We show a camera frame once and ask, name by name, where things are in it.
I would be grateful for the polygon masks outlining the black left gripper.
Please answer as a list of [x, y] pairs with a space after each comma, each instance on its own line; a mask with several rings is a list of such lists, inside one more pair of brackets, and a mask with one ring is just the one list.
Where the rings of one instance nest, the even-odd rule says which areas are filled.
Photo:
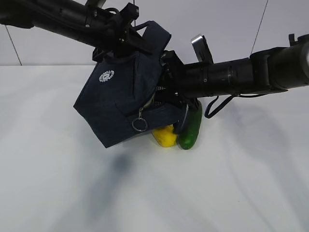
[[103, 16], [105, 19], [102, 44], [97, 46], [92, 53], [92, 60], [102, 62], [104, 59], [117, 58], [130, 53], [130, 50], [146, 54], [153, 53], [153, 47], [132, 27], [131, 23], [139, 16], [139, 8], [129, 2], [122, 9], [113, 7], [102, 9], [103, 3], [98, 3], [93, 12], [95, 18]]

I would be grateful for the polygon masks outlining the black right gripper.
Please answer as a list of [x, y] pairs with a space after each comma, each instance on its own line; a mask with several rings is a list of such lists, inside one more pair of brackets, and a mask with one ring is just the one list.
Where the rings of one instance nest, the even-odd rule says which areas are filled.
[[186, 97], [184, 93], [182, 80], [185, 77], [185, 68], [175, 51], [165, 50], [159, 61], [163, 70], [157, 83], [155, 101], [174, 106], [193, 106], [193, 99]]

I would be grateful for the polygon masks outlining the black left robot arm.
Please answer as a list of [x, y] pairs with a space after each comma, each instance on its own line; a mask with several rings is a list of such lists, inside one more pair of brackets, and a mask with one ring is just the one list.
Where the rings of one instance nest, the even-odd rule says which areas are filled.
[[153, 46], [139, 35], [132, 22], [139, 17], [133, 3], [118, 10], [103, 8], [105, 1], [2, 0], [0, 23], [22, 29], [41, 28], [94, 48], [92, 60], [125, 57], [134, 52], [154, 53]]

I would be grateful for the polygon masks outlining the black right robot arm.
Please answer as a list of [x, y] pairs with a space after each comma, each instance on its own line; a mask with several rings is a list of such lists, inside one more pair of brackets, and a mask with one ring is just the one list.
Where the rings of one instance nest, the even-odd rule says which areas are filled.
[[197, 98], [223, 95], [267, 95], [309, 85], [309, 36], [289, 35], [288, 47], [252, 53], [248, 58], [215, 63], [206, 38], [191, 40], [198, 61], [184, 64], [165, 51], [157, 102], [195, 105]]

